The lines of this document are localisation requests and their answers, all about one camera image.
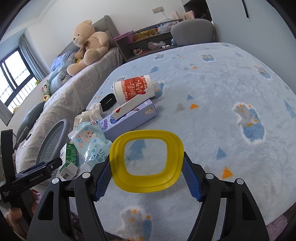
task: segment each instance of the beige teddy bear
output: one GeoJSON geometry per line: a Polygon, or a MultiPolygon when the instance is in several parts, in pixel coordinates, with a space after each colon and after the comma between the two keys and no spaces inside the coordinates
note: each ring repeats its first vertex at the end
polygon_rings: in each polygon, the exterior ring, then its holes
{"type": "Polygon", "coordinates": [[[82,60],[79,63],[71,64],[67,68],[67,72],[71,76],[74,76],[86,66],[97,62],[108,52],[108,35],[105,32],[96,32],[91,23],[91,20],[86,20],[80,23],[73,32],[73,42],[80,47],[74,57],[82,60]]]}

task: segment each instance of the cardboard box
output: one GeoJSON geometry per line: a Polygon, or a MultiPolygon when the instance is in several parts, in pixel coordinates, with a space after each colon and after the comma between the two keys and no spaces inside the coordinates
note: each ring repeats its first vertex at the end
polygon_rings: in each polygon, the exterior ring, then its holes
{"type": "Polygon", "coordinates": [[[157,116],[157,111],[151,100],[148,99],[119,120],[115,120],[111,114],[101,120],[100,125],[106,139],[114,141],[118,136],[132,131],[155,116],[157,116]]]}
{"type": "Polygon", "coordinates": [[[71,180],[76,176],[78,170],[76,147],[74,144],[66,143],[61,149],[60,158],[63,164],[59,169],[59,173],[65,180],[71,180]]]}
{"type": "Polygon", "coordinates": [[[116,110],[112,112],[112,116],[115,120],[120,119],[125,114],[129,113],[132,109],[136,108],[138,105],[143,103],[145,100],[155,96],[155,92],[151,88],[147,88],[146,90],[142,91],[140,94],[133,97],[128,102],[124,103],[116,110]]]}

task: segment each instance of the finger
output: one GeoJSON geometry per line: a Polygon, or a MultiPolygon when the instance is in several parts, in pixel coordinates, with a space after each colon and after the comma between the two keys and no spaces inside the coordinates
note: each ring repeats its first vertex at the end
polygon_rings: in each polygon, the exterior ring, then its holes
{"type": "Polygon", "coordinates": [[[11,207],[8,210],[8,218],[10,220],[10,223],[12,225],[12,228],[22,237],[26,236],[26,233],[20,226],[18,220],[22,218],[22,211],[20,208],[17,207],[11,207]]]}
{"type": "Polygon", "coordinates": [[[32,209],[31,209],[31,211],[32,211],[33,214],[36,212],[37,206],[38,206],[38,203],[37,202],[33,202],[32,203],[32,209]]]}
{"type": "Polygon", "coordinates": [[[33,191],[32,191],[32,197],[33,197],[33,200],[34,200],[34,201],[37,201],[37,200],[38,200],[37,193],[35,193],[35,192],[33,192],[33,191]]]}
{"type": "Polygon", "coordinates": [[[8,222],[9,226],[11,227],[11,222],[9,220],[8,212],[5,213],[4,217],[5,217],[6,221],[8,222]]]}

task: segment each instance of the green box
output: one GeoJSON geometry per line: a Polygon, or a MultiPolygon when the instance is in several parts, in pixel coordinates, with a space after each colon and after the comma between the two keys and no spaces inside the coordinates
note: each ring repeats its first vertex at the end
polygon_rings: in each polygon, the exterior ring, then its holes
{"type": "Polygon", "coordinates": [[[59,173],[65,180],[71,180],[77,174],[78,163],[76,160],[76,151],[74,144],[70,143],[66,143],[61,149],[60,157],[63,164],[59,169],[59,173]]]}

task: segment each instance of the wall socket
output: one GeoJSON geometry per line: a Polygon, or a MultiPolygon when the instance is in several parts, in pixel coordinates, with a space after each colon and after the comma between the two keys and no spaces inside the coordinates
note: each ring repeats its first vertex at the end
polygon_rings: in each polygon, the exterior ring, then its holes
{"type": "Polygon", "coordinates": [[[164,9],[163,9],[163,7],[157,7],[157,8],[152,9],[152,11],[153,11],[153,13],[158,13],[158,12],[163,12],[164,9]]]}

